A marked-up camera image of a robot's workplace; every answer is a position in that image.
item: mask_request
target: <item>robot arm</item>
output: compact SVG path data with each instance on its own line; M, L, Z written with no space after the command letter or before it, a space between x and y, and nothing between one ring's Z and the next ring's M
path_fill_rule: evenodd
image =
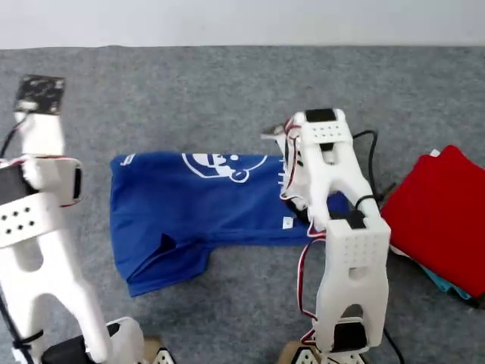
M312 319L315 345L324 358L359 362L358 354L382 339L390 228L361 173L345 115L339 109L298 112L264 137L275 139L285 156L281 197L306 210L310 237L326 237ZM331 217L326 201L333 191L354 205L349 216ZM355 305L361 314L349 317Z
M22 364L148 364L138 323L125 317L105 324L74 254L62 207L80 199L82 166L64 157L59 118L64 87L57 77L23 78L15 115L24 154L0 163L0 285L13 354ZM36 270L27 264L30 244L42 254ZM46 347L44 307L38 300L44 294L55 296L74 315L82 336ZM172 363L166 350L155 357L162 362L158 357Z

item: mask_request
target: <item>blue cloth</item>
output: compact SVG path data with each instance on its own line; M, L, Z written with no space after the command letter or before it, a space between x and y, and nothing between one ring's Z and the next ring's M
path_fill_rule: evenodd
M420 264L423 270L426 272L427 276L438 286L439 289L443 292L448 292L449 290L455 290L455 292L463 299L469 300L471 296L462 290L460 287L455 286L453 283L449 283L446 279L441 278L436 273L430 271L428 268L424 267Z
M110 166L114 260L131 296L201 274L218 246L308 242L297 219L283 229L293 213L279 199L278 156L154 152ZM349 210L341 194L328 203Z

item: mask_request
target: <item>folded red cloth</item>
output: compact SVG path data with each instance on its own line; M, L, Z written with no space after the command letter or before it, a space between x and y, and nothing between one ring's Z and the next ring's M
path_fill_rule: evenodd
M472 297L485 297L485 170L457 147L421 156L382 214L395 247Z

